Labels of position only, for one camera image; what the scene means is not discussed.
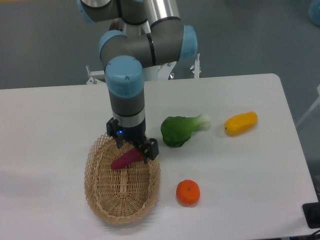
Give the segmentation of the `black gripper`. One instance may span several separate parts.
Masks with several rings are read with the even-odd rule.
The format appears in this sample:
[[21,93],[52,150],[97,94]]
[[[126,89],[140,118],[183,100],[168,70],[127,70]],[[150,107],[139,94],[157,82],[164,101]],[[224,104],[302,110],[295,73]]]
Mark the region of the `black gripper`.
[[133,127],[121,126],[117,119],[111,118],[106,123],[106,133],[112,137],[117,148],[121,148],[124,142],[132,144],[136,149],[143,153],[144,163],[154,161],[159,155],[158,141],[155,138],[147,138],[146,120]]

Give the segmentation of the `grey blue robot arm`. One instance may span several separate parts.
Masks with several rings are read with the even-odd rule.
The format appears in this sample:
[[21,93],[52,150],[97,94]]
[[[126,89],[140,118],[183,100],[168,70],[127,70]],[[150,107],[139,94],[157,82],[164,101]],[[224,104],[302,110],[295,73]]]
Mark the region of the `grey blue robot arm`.
[[90,23],[120,21],[98,44],[112,109],[107,135],[118,148],[132,144],[145,163],[155,160],[158,143],[145,135],[144,70],[193,58],[194,28],[182,23],[174,0],[79,0],[77,5]]

